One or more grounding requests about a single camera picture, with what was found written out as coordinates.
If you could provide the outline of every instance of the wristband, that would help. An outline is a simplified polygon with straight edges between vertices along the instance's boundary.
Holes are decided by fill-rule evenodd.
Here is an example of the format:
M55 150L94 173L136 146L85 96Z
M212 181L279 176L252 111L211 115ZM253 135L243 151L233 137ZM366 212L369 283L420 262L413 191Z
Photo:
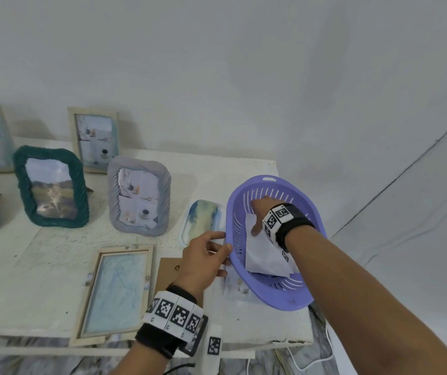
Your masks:
M176 285L168 289L186 292ZM170 291L160 291L147 308L142 318L144 324L135 339L171 359L177 347L194 338L203 315L204 311L195 302Z
M277 247L289 252L286 244L286 235L295 227L307 225L315 229L314 224L293 204L283 202L271 208L262 221L265 234Z

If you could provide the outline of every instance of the marble floor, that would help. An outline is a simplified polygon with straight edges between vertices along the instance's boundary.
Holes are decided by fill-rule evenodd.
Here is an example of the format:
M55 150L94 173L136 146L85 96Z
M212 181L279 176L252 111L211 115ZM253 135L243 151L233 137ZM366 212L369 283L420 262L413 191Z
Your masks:
M316 314L310 312L314 344L295 347L291 351L296 363L304 367L315 359L326 358L331 354L324 326ZM8 346L56 346L64 347L67 340L21 337L8 341ZM108 347L127 347L119 342ZM120 361L119 357L1 357L0 375L105 375ZM174 359L170 366L190 362L190 359ZM246 375L245 359L223 359L220 375ZM174 375L189 375L190 368L181 368ZM287 349L265 350L256 353L256 359L249 363L249 375L339 375L333 359L318 363L306 372L298 371Z

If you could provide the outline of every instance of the teal twisted frame border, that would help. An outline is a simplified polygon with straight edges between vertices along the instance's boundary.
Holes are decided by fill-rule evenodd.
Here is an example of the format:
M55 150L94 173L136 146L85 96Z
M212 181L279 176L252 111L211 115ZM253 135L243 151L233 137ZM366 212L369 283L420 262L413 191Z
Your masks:
M25 164L27 159L56 159L69 166L69 175L74 190L74 200L77 207L77 216L69 218L46 218L37 214L37 202L32 194L32 181L27 175ZM84 181L83 164L72 151L64 148L43 148L33 146L21 146L13 155L15 175L18 178L18 188L24 203L24 208L29 219L41 227L68 227L77 228L86 225L90 219L90 208L86 183Z

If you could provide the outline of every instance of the gray picture frame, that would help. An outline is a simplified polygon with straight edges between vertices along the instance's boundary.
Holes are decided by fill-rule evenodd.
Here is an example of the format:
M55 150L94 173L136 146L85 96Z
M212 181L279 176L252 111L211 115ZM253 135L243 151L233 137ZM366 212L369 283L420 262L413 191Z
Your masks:
M158 178L159 199L157 203L157 225L153 228L127 225L119 220L121 210L119 206L120 186L119 172L122 168L133 171L145 171ZM135 233L146 236L159 236L168 229L171 175L161 163L153 160L141 160L128 157L115 157L107 169L109 186L109 217L112 226L123 233Z

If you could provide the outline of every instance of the purple plastic basket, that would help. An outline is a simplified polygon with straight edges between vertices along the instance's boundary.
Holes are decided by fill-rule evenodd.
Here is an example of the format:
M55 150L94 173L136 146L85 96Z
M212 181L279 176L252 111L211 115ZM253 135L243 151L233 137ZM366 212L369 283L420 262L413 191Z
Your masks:
M226 241L234 246L230 261L237 274L256 296L265 304L280 310L297 310L314 301L299 273L291 277L274 277L246 271L246 231L244 221L247 213L253 213L251 200L270 196L291 202L299 208L317 230L326 236L326 230L314 203L299 189L277 176L252 177L239 186L227 202Z

